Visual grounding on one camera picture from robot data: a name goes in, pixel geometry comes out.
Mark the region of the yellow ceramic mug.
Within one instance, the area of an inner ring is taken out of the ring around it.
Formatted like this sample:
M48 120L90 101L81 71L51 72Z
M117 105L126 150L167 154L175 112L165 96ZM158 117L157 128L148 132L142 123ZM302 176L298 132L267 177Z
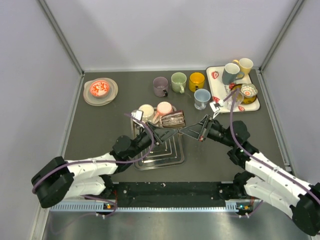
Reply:
M205 76L200 72L194 72L189 76L189 90L195 92L203 89L205 84Z

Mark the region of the purple ceramic mug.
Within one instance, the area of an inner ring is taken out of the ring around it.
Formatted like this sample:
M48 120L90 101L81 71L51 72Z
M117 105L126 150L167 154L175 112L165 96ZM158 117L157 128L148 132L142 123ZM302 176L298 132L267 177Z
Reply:
M156 77L153 80L153 91L157 97L167 97L169 91L169 81L163 76Z

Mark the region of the light grey ceramic mug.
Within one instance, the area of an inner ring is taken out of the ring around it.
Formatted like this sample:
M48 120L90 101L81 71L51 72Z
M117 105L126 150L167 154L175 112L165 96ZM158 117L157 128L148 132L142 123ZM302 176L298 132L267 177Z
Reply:
M198 89L194 92L194 107L204 110L211 99L211 93L206 89Z

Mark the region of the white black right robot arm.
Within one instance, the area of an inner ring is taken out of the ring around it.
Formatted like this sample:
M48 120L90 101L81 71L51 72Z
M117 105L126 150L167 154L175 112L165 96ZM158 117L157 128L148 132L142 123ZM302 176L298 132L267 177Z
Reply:
M320 185L308 183L269 160L248 139L243 121L232 121L228 128L210 115L184 127L181 134L200 142L211 139L230 147L227 155L244 169L234 178L233 192L239 198L258 198L285 213L305 234L320 233Z

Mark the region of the pink ceramic mug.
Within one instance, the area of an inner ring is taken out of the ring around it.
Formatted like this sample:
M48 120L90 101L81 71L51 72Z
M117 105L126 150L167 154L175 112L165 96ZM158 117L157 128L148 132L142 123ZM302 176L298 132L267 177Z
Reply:
M170 114L172 112L173 112L173 106L167 101L162 101L157 105L156 113L154 114L154 117L151 122L153 124L156 124L160 121L161 117L167 114Z

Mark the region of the light green ceramic mug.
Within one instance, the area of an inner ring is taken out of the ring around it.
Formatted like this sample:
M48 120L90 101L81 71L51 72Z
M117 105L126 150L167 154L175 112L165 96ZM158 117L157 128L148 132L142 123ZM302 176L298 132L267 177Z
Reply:
M171 76L171 88L175 93L184 94L187 76L182 72L175 72Z

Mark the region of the cream ceramic mug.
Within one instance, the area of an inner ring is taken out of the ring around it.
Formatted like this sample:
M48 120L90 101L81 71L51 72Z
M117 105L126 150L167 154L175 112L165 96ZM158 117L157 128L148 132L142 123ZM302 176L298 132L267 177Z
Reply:
M150 104L143 104L138 108L138 110L143 112L142 121L144 123L153 120L155 116L155 110Z

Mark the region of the brown striped small mug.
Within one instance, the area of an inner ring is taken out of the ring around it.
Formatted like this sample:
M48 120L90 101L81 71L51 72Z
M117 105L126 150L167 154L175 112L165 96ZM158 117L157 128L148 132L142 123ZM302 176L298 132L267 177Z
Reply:
M164 128L184 128L186 126L184 112L177 110L162 116L160 125Z

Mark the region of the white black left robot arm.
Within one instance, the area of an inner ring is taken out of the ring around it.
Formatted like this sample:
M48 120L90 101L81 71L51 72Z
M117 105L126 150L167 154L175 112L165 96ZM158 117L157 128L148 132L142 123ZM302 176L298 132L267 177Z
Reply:
M127 135L117 138L110 152L82 160L53 158L31 179L32 193L42 208L84 195L109 198L114 191L109 176L125 171L143 150L152 149L178 133L177 129L145 124L134 139Z

